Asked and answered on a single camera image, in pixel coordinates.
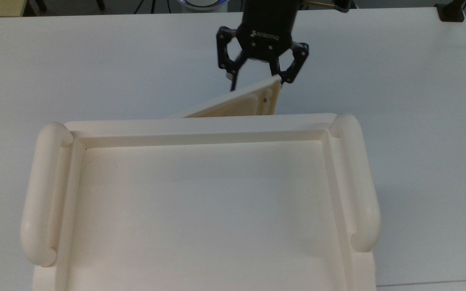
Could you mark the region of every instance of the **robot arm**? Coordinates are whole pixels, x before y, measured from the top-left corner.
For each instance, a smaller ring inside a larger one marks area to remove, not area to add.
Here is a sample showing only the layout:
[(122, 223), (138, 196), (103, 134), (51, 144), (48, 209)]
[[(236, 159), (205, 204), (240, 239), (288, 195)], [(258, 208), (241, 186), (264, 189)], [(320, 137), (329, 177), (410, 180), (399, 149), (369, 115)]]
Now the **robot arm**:
[[(246, 0), (246, 7), (240, 26), (233, 30), (226, 26), (219, 28), (217, 39), (218, 67), (226, 70), (235, 90), (240, 67), (247, 59), (269, 63), (271, 74), (279, 74), (282, 83), (292, 83), (309, 55), (309, 45), (292, 40), (291, 31), (300, 5), (314, 5), (347, 12), (352, 0), (342, 0), (345, 8), (312, 0)], [(235, 60), (229, 58), (227, 45), (237, 38), (241, 52)], [(280, 69), (279, 57), (292, 50), (294, 61), (287, 70)]]

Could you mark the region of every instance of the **cable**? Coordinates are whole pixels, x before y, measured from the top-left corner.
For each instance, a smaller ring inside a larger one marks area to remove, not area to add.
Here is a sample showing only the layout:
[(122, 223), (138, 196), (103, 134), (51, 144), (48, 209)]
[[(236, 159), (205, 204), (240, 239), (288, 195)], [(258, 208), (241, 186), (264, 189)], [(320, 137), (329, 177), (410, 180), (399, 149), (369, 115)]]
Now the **cable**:
[(145, 1), (145, 0), (141, 0), (141, 2), (139, 2), (138, 7), (136, 8), (136, 10), (134, 11), (133, 14), (136, 14), (138, 12), (139, 8), (141, 7), (141, 4), (143, 4), (143, 1)]
[(150, 6), (150, 14), (154, 14), (155, 8), (156, 8), (156, 0), (152, 0), (152, 6)]

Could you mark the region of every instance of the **white table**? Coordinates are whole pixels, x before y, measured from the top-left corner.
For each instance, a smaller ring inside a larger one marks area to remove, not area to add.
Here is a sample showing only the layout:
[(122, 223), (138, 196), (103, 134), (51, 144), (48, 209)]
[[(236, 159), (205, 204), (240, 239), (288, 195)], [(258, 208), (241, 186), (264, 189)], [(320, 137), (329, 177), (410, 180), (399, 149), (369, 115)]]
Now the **white table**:
[[(31, 286), (19, 223), (41, 127), (162, 118), (227, 92), (215, 33), (240, 19), (0, 19), (0, 290)], [(466, 22), (434, 8), (303, 11), (293, 36), (311, 54), (277, 114), (359, 119), (383, 222), (377, 284), (466, 280)], [(268, 75), (250, 61), (238, 87)]]
[(377, 287), (377, 291), (466, 291), (466, 281)]

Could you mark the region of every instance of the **tray bottom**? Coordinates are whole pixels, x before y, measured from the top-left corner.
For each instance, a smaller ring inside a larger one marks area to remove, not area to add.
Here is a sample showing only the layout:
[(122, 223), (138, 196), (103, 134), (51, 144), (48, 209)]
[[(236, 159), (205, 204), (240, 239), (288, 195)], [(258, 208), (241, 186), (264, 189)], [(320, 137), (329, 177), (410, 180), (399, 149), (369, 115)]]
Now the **tray bottom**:
[(67, 286), (346, 290), (321, 142), (87, 149)]

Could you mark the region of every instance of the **white tray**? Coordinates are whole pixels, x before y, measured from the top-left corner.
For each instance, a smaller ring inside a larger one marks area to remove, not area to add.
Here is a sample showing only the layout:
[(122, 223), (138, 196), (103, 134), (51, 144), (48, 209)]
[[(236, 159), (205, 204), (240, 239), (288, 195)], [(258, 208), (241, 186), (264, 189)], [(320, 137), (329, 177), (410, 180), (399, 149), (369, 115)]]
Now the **white tray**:
[(47, 125), (21, 240), (34, 291), (375, 291), (379, 228), (353, 116), (180, 118)]

